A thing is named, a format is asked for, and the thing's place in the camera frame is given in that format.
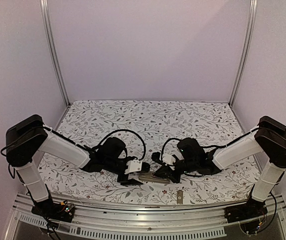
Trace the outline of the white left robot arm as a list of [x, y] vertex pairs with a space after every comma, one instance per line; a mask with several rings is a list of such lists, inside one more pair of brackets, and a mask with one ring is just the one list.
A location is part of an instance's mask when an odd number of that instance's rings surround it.
[[38, 203], [38, 209], [46, 217], [53, 217], [58, 210], [50, 200], [50, 192], [33, 162], [36, 152], [55, 156], [84, 172], [105, 170], [114, 173], [122, 186], [140, 185], [141, 182], [130, 179], [129, 174], [147, 173], [150, 170], [150, 164], [144, 161], [143, 156], [130, 156], [126, 144], [112, 133], [94, 147], [80, 145], [45, 125], [37, 114], [9, 128], [5, 143], [0, 154], [18, 173], [31, 198]]

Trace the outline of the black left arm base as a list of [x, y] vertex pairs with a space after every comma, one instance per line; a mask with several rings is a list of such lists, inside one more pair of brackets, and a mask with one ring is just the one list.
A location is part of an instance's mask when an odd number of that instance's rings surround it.
[[32, 197], [33, 207], [31, 212], [44, 217], [47, 220], [57, 220], [71, 223], [75, 214], [75, 205], [67, 200], [60, 203], [53, 201], [52, 196], [40, 202], [36, 202]]

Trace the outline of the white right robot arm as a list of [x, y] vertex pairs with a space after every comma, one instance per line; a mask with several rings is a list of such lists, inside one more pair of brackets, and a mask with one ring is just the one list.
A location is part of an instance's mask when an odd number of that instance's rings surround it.
[[182, 175], [213, 176], [249, 157], [265, 155], [265, 166], [251, 188], [249, 201], [241, 208], [245, 218], [252, 218], [286, 172], [286, 125], [263, 116], [255, 127], [225, 145], [201, 146], [195, 138], [187, 137], [178, 141], [177, 149], [180, 156], [166, 154], [163, 149], [151, 155], [160, 165], [155, 176], [175, 184]]

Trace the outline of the white remote control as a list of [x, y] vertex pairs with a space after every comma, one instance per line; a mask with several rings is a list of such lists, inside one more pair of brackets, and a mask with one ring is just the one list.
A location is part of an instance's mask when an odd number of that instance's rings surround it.
[[167, 178], [160, 178], [154, 175], [153, 172], [141, 172], [138, 175], [138, 179], [145, 182], [159, 183], [159, 184], [169, 184], [170, 180]]

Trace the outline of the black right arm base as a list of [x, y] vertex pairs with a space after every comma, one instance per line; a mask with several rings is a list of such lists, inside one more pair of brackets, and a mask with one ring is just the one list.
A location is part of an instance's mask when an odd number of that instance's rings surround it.
[[249, 198], [246, 203], [229, 206], [224, 209], [224, 217], [228, 223], [241, 223], [240, 229], [247, 235], [256, 235], [267, 220], [265, 201]]

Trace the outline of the remote battery cover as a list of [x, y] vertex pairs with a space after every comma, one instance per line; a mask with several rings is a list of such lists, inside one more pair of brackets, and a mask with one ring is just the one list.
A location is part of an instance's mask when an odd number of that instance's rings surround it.
[[184, 193], [182, 190], [177, 191], [176, 200], [178, 205], [182, 205], [184, 203]]

